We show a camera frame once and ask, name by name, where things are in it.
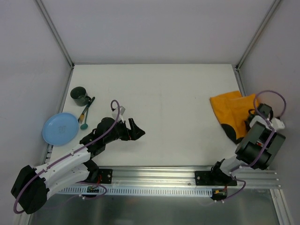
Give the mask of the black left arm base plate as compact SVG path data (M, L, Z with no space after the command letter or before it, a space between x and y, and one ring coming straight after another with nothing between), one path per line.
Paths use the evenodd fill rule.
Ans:
M86 183L92 184L111 184L113 178L113 170L106 168L97 168L89 173L87 179L84 180Z

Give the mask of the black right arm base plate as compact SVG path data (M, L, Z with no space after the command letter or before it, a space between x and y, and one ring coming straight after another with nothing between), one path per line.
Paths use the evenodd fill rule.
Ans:
M237 181L223 173L212 171L195 171L195 184L197 186L237 186Z

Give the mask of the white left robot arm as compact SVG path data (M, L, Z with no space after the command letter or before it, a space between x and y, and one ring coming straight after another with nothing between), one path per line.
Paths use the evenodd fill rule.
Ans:
M11 189L15 198L13 211L32 214L62 189L78 182L96 182L98 165L92 160L116 141L136 141L145 135L132 118L130 127L122 120L105 117L91 133L83 137L72 150L43 165L23 167Z

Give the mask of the orange cartoon cloth placemat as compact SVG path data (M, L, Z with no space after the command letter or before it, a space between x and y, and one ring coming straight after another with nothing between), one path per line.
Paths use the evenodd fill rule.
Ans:
M258 106L255 94L243 97L240 91L232 91L211 97L210 104L227 137L239 144L247 134L245 121L249 112Z

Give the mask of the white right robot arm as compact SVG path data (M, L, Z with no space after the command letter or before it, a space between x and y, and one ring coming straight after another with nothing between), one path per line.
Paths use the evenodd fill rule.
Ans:
M211 168L210 181L214 185L232 185L235 173L243 167L267 169L286 140L278 132L284 129L284 124L279 117L274 117L269 105L260 103L253 111L248 111L247 134L239 142L235 154Z

